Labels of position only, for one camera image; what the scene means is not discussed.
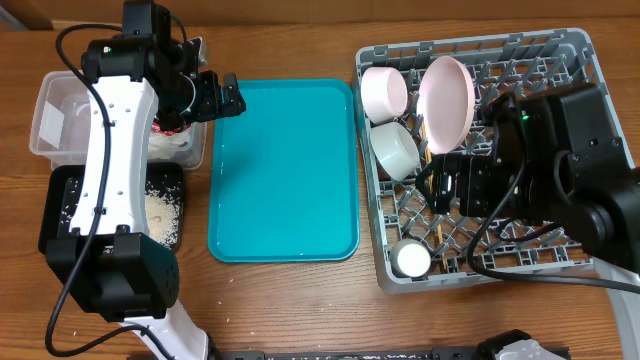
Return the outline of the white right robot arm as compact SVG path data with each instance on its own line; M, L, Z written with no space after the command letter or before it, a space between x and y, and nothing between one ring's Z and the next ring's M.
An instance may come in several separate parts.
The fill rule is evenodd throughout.
M436 214L452 198L463 216L483 223L466 250L468 266L485 277L514 282L581 285L612 293L639 292L639 171L615 135L604 94L593 83L564 85L529 97L500 95L480 110L494 128L488 155L436 155L415 186ZM619 280L600 276L525 274L480 264L474 250L491 223L515 220L557 228L585 253L608 263Z

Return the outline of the red snack wrapper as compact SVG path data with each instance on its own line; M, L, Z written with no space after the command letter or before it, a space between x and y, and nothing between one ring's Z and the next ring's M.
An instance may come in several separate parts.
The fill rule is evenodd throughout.
M159 133L159 134L162 134L164 136L173 136L175 134L179 134L179 133L185 132L189 128L190 128L190 126L187 125L185 127L179 127L179 128L175 128L175 129L162 129L160 124L157 121L154 121L152 123L151 131L153 133Z

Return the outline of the light green cup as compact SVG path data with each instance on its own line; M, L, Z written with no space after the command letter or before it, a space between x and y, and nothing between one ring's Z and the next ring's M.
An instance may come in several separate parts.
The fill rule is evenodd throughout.
M390 262L397 273L417 278L429 271L431 255L420 242L413 239L403 239L392 246Z

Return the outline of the pink bowl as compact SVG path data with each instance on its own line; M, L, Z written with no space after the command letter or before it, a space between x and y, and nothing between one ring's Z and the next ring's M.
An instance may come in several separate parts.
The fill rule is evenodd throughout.
M368 68L362 75L360 90L364 112L374 124L400 117L407 109L407 86L395 68Z

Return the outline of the rice grains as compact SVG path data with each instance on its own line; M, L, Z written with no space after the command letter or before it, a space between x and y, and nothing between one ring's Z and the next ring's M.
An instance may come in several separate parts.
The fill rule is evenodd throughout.
M82 177L71 177L65 183L55 234L69 232L80 198ZM177 251L180 246L184 185L179 177L149 177L145 185L145 210L150 237L164 247Z

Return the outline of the light green bowl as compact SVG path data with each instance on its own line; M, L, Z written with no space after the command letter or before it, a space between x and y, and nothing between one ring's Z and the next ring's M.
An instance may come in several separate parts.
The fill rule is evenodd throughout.
M393 180L405 179L420 165L418 148L411 134L397 122L373 128L370 141L378 162Z

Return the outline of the white tissue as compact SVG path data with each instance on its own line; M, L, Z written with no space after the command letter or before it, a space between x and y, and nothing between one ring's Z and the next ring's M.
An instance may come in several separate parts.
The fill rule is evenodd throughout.
M149 137L147 158L153 161L185 161L194 152L195 135L192 126L181 132L161 131L154 124Z

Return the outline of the large pink plate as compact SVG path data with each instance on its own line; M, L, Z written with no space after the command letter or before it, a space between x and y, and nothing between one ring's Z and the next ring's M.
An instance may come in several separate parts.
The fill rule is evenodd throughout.
M468 135L475 113L475 90L465 65L450 56L433 61L418 90L416 114L423 118L432 154L455 150Z

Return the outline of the wooden chopstick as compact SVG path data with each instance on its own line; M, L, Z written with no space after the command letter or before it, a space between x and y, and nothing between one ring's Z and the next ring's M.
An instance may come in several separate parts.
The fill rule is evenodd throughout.
M438 246L440 248L439 250L439 256L440 256L440 262L441 262L441 272L442 273L447 273L448 272L448 264L447 264L447 260L446 260L446 242L444 240L443 237L443 231L442 231L442 225L439 224L437 226L437 240L438 240Z
M427 130L427 126L426 126L426 122L425 121L423 121L423 123L421 124L421 135L423 137L423 140L427 144L425 146L425 150L424 150L426 164L430 165L431 161L432 161L432 154L431 154L430 149L428 148L428 130ZM428 185L429 185L429 190L433 191L433 175L432 174L427 177L427 181L428 181Z

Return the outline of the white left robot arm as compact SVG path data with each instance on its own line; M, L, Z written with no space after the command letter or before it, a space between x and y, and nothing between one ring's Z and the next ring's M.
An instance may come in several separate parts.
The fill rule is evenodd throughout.
M159 358L215 359L210 335L178 298L175 254L149 234L151 131L245 111L237 78L200 71L202 44L175 39L179 22L152 1L128 1L109 39L90 42L73 74L87 88L91 126L79 201L66 234L47 241L62 298L132 332Z

